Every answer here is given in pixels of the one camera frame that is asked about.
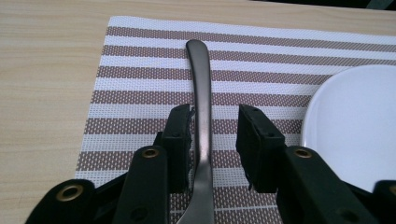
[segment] woven placemat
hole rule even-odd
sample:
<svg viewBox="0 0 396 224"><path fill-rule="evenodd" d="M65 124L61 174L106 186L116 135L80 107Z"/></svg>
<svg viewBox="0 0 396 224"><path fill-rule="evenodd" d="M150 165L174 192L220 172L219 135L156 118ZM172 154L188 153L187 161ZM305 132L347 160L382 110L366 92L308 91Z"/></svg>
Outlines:
<svg viewBox="0 0 396 224"><path fill-rule="evenodd" d="M287 145L299 145L306 107L324 81L354 66L396 65L396 36L113 17L76 178L99 187L124 174L134 151L163 130L170 110L193 104L190 39L210 51L216 223L282 222L275 195L248 191L234 146L239 104L260 108ZM188 201L188 193L172 195L172 223Z"/></svg>

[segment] table surface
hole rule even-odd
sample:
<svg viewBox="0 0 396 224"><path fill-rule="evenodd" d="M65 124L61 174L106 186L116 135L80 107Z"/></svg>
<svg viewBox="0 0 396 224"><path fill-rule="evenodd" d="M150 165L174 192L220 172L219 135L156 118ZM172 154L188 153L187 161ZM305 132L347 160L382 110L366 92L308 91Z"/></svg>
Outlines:
<svg viewBox="0 0 396 224"><path fill-rule="evenodd" d="M0 1L0 223L74 177L111 16L396 35L396 12L243 0Z"/></svg>

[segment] white stripe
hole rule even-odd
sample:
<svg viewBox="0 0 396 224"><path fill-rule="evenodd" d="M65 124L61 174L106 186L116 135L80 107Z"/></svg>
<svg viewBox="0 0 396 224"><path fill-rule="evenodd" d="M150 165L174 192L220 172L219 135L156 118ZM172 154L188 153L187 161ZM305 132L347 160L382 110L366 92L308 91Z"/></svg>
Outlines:
<svg viewBox="0 0 396 224"><path fill-rule="evenodd" d="M76 171L75 178L91 180L96 187L123 175L127 170L118 171ZM214 168L213 187L239 187L248 186L245 173L242 168Z"/></svg>
<svg viewBox="0 0 396 224"><path fill-rule="evenodd" d="M129 36L107 35L105 45L125 46L125 47L147 47L147 48L167 48L185 49L186 40L143 38ZM352 49L316 49L316 48L297 48L270 45L253 45L242 43L225 43L205 41L209 50L241 51L254 53L270 53L285 55L317 56L317 57L341 57L358 59L378 59L395 60L395 52L378 52Z"/></svg>
<svg viewBox="0 0 396 224"><path fill-rule="evenodd" d="M300 135L288 133L285 135L287 146L299 146ZM191 150L194 150L194 136ZM81 151L136 151L141 147L151 146L155 134L84 134ZM213 150L236 150L236 134L213 134Z"/></svg>
<svg viewBox="0 0 396 224"><path fill-rule="evenodd" d="M125 57L102 55L101 66L120 67L155 67L190 69L187 59L173 58L151 58L151 57ZM211 60L212 70L232 70L246 72L272 72L272 73L296 73L311 75L332 75L344 71L352 66L330 66L330 65L307 65L291 63L254 63L238 61Z"/></svg>
<svg viewBox="0 0 396 224"><path fill-rule="evenodd" d="M192 81L97 77L96 91L173 91L192 92ZM312 95L319 85L212 81L212 92Z"/></svg>
<svg viewBox="0 0 396 224"><path fill-rule="evenodd" d="M350 43L396 45L396 38L391 35L361 35L315 30L263 28L198 21L160 21L127 16L111 17L108 26L226 35L254 35L292 39L309 38L313 40L341 41Z"/></svg>
<svg viewBox="0 0 396 224"><path fill-rule="evenodd" d="M90 104L89 118L167 119L176 105ZM303 119L305 107L257 106L269 119ZM237 105L212 105L212 119L238 119Z"/></svg>
<svg viewBox="0 0 396 224"><path fill-rule="evenodd" d="M84 134L81 151L136 151L151 146L155 134Z"/></svg>

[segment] white plate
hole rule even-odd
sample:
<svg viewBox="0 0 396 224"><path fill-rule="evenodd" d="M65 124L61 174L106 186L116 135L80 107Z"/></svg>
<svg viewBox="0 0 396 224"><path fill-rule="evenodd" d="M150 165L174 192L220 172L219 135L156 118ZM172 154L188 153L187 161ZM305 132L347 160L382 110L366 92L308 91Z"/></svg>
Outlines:
<svg viewBox="0 0 396 224"><path fill-rule="evenodd" d="M301 143L361 189L395 180L396 66L365 65L329 78L309 103Z"/></svg>

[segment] brass insert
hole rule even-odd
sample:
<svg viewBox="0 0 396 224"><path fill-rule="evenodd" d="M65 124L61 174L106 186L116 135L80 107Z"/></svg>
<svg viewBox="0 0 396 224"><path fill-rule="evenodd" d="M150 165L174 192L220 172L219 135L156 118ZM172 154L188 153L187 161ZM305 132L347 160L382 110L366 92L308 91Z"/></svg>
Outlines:
<svg viewBox="0 0 396 224"><path fill-rule="evenodd" d="M396 185L392 185L389 187L390 192L392 192L396 196Z"/></svg>
<svg viewBox="0 0 396 224"><path fill-rule="evenodd" d="M67 185L56 194L56 199L60 202L69 202L81 195L83 190L84 188L78 184Z"/></svg>
<svg viewBox="0 0 396 224"><path fill-rule="evenodd" d="M155 148L149 148L143 151L142 155L144 158L154 158L160 154L160 151Z"/></svg>
<svg viewBox="0 0 396 224"><path fill-rule="evenodd" d="M294 150L294 154L296 154L296 156L301 157L301 158L311 158L312 157L312 154L309 151L302 149L302 148Z"/></svg>

